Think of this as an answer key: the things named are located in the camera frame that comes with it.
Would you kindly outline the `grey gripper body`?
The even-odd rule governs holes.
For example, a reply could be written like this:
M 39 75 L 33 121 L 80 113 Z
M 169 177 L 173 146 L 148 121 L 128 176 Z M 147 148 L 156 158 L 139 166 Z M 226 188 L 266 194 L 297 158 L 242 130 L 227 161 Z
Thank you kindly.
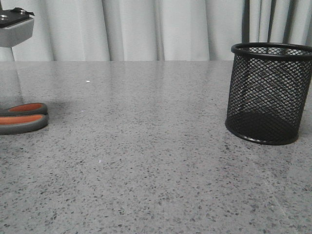
M 0 11 L 0 46 L 14 47 L 33 35 L 33 12 L 22 8 Z

